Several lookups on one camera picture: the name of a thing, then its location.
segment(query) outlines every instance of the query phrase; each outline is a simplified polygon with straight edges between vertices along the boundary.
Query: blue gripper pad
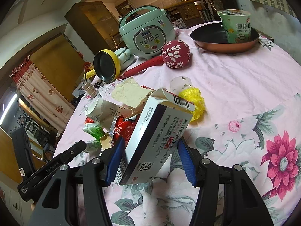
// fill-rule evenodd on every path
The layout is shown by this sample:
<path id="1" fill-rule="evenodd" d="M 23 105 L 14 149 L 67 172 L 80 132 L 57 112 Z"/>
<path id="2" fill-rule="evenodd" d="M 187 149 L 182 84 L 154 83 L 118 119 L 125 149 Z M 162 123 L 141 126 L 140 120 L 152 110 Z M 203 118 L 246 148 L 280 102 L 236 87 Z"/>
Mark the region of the blue gripper pad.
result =
<path id="1" fill-rule="evenodd" d="M 105 182 L 108 185 L 110 185 L 115 180 L 115 177 L 116 177 L 119 165 L 120 165 L 120 161 L 121 161 L 122 155 L 125 150 L 124 138 L 123 137 L 119 138 L 117 140 L 117 142 L 115 143 L 114 148 L 115 148 L 115 146 L 117 146 L 117 147 L 115 149 L 114 154 L 112 155 L 111 161 L 107 168 L 107 176 L 106 176 Z"/>
<path id="2" fill-rule="evenodd" d="M 192 186 L 196 186 L 197 177 L 195 174 L 195 165 L 193 164 L 193 161 L 187 149 L 189 149 L 189 147 L 184 144 L 184 141 L 181 138 L 178 142 L 178 152 L 184 167 L 187 180 L 191 182 Z"/>

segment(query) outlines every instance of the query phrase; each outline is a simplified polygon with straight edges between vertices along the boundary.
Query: floral fabric ball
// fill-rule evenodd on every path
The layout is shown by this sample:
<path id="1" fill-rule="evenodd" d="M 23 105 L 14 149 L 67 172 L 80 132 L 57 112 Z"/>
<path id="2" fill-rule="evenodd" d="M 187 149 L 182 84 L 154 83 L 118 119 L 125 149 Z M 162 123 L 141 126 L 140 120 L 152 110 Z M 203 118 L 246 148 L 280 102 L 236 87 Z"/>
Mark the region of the floral fabric ball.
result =
<path id="1" fill-rule="evenodd" d="M 181 40 L 172 40 L 162 48 L 162 58 L 170 68 L 180 68 L 190 60 L 189 46 Z"/>

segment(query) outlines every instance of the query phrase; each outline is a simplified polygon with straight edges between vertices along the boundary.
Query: qr code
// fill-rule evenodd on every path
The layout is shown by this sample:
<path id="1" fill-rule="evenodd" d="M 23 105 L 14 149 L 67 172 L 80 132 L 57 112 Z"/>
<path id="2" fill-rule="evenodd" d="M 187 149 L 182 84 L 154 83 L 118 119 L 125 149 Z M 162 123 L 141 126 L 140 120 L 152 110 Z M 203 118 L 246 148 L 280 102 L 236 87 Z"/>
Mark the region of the qr code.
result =
<path id="1" fill-rule="evenodd" d="M 139 168 L 139 171 L 148 171 L 151 169 L 153 165 L 153 162 L 144 162 L 142 163 L 141 167 Z"/>

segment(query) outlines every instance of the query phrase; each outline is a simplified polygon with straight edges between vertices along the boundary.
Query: rice cooker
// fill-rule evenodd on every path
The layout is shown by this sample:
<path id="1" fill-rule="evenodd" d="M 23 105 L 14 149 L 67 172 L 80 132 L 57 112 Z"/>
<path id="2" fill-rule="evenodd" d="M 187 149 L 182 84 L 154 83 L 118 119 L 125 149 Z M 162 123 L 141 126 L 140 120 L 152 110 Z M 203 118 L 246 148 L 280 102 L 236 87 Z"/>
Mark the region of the rice cooker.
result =
<path id="1" fill-rule="evenodd" d="M 149 12 L 126 22 L 128 17 L 143 9 Z M 167 12 L 150 5 L 136 8 L 119 19 L 119 32 L 128 49 L 146 59 L 160 54 L 164 44 L 176 37 Z"/>

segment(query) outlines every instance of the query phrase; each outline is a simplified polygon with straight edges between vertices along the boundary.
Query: red handle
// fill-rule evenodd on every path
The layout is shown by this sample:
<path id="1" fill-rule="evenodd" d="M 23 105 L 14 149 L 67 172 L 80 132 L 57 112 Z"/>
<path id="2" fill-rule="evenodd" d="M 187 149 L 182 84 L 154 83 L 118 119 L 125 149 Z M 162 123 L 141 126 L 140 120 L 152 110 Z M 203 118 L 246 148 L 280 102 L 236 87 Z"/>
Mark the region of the red handle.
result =
<path id="1" fill-rule="evenodd" d="M 164 61 L 162 59 L 162 56 L 158 56 L 158 57 L 152 58 L 152 59 L 150 59 L 148 61 L 145 61 L 142 64 L 139 64 L 138 66 L 136 66 L 136 67 L 134 67 L 132 69 L 127 70 L 121 76 L 119 76 L 117 78 L 117 80 L 126 79 L 126 78 L 128 78 L 130 76 L 133 76 L 133 75 L 139 73 L 140 71 L 142 71 L 144 69 L 147 69 L 148 67 L 159 65 L 159 64 L 163 64 L 163 63 L 164 63 Z"/>

